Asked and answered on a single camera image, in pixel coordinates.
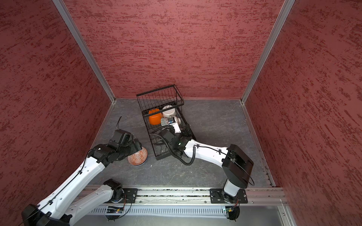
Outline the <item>green white patterned bowl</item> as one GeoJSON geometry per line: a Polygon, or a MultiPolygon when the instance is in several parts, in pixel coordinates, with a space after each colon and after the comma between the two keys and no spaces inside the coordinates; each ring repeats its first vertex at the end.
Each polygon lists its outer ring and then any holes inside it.
{"type": "Polygon", "coordinates": [[[161,126],[169,125],[169,119],[165,118],[165,117],[162,117],[161,120],[160,120],[160,124],[161,124],[161,126]]]}

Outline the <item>orange patterned bowl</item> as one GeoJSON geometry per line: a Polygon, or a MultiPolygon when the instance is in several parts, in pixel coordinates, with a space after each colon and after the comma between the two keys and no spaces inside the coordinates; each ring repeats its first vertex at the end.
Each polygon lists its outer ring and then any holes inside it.
{"type": "Polygon", "coordinates": [[[148,158],[148,151],[143,147],[140,151],[128,156],[128,162],[133,166],[139,166],[146,162],[148,158]]]}

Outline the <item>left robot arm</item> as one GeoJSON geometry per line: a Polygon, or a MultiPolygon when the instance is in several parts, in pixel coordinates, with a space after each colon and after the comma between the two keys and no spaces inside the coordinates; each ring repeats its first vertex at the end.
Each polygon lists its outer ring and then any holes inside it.
{"type": "Polygon", "coordinates": [[[79,201],[75,198],[100,172],[116,161],[140,151],[137,140],[128,142],[110,141],[91,149],[80,167],[48,197],[37,205],[30,204],[22,211],[25,226],[72,226],[82,217],[105,202],[120,203],[122,207],[132,202],[122,185],[113,179],[103,183],[96,191],[79,201]]]}

